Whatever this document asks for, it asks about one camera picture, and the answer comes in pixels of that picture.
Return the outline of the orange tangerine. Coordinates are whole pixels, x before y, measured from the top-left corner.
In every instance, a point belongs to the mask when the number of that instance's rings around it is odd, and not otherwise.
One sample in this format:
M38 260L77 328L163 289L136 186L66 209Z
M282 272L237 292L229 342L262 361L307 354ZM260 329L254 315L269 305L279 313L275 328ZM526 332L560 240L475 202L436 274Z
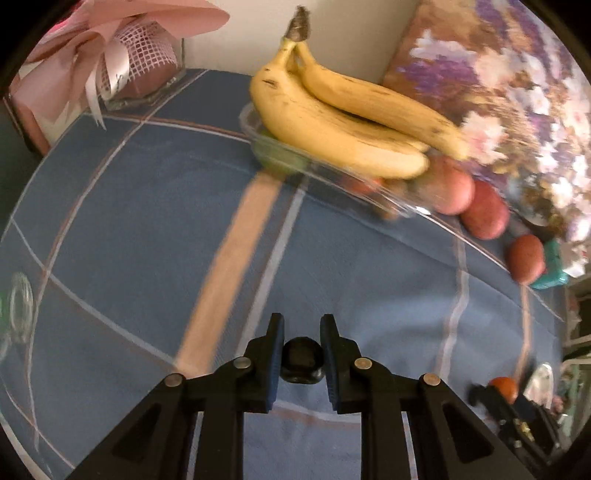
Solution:
M519 386L510 377L495 377L488 382L488 385L494 387L510 405L514 404L519 396Z

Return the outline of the small dark plum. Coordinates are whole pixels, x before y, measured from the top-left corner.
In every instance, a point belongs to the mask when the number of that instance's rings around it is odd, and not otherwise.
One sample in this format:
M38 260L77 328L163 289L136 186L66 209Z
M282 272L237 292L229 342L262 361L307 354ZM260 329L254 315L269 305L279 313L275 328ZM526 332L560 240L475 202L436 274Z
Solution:
M295 337L281 349L280 377L293 384L314 385L325 377L325 351L314 339Z

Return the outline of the silver metal plate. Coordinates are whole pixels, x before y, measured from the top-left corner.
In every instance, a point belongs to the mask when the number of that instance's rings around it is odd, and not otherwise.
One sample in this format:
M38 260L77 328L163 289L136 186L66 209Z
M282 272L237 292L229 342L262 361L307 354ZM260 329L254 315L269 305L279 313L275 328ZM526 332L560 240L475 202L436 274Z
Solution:
M523 395L526 399L550 410L554 398L554 374L549 363L540 364L529 377Z

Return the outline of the teal tin box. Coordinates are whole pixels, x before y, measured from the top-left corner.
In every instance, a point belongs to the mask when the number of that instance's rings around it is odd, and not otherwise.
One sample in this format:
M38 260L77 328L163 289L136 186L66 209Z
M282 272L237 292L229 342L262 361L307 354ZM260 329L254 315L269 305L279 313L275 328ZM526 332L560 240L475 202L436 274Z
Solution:
M531 284L535 290L546 290L564 286L568 283L568 275L564 271L560 253L560 243L552 239L544 244L545 269L542 275Z

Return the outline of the red apple near box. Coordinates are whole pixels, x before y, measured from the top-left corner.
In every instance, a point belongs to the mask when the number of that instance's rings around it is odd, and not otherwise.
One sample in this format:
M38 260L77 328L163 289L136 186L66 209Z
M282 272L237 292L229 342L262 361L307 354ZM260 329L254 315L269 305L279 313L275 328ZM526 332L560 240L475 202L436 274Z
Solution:
M520 285L530 285L545 271L542 242L533 234L515 239L506 250L506 263L512 279Z

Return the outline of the dark red apple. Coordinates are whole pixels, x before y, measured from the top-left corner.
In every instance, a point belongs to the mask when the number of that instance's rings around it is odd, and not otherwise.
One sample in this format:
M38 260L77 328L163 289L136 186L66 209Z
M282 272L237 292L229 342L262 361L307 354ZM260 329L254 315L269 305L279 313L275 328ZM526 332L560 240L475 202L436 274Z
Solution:
M475 181L474 197L470 206L460 214L466 230L480 240L493 240L506 230L510 211L503 198L489 183Z

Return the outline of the blue plaid tablecloth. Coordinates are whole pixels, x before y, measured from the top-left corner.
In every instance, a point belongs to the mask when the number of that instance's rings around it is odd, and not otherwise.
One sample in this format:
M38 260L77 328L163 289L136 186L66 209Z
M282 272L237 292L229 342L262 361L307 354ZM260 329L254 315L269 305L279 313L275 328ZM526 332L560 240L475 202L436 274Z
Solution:
M67 477L166 374L242 354L274 312L287 338L317 337L331 313L363 354L459 395L560 364L564 294L514 283L506 238L270 177L239 127L248 87L192 71L103 126L79 117L11 214L1 411L47 477Z

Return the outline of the pale pink apple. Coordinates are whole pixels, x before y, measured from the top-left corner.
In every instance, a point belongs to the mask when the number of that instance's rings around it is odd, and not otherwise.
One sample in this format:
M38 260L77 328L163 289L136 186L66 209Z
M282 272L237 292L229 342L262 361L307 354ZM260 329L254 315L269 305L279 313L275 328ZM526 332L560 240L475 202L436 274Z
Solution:
M447 157L431 162L426 189L433 208L443 215L460 215L471 205L475 181L459 163Z

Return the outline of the clear glass fruit tray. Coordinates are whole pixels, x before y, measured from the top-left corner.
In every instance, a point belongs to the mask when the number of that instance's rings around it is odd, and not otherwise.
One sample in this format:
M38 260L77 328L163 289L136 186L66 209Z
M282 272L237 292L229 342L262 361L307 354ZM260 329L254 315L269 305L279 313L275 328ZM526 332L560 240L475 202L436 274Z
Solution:
M259 164L270 174L286 180L308 180L318 193L344 195L387 218L431 215L427 200L419 195L412 181L381 184L351 171L325 164L304 151L273 137L252 104L242 108L239 125Z

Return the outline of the yellow banana bunch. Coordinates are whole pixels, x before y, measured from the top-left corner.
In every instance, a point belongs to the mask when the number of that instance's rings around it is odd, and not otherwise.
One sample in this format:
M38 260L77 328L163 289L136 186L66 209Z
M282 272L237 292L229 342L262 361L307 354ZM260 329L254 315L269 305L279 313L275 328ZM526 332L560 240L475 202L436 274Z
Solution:
M308 48L310 12L297 7L280 47L252 77L249 94L277 140L329 165L369 177L414 179L436 149L459 161L459 127L405 95L322 66Z

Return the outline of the floral painting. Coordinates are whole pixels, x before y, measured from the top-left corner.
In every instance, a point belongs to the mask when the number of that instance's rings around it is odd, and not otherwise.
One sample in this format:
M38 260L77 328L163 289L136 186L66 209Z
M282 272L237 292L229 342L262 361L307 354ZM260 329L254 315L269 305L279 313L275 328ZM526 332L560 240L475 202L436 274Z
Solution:
M384 84L456 123L473 173L590 272L590 84L519 1L422 1Z

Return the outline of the pink flower bouquet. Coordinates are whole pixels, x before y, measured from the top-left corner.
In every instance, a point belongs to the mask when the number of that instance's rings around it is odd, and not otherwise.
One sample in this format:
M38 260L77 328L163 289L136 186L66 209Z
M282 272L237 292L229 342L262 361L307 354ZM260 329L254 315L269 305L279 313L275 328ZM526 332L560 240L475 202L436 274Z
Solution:
M88 110L144 103L180 79L184 39L228 23L209 1L82 1L27 56L8 104L33 150L46 155L44 124Z

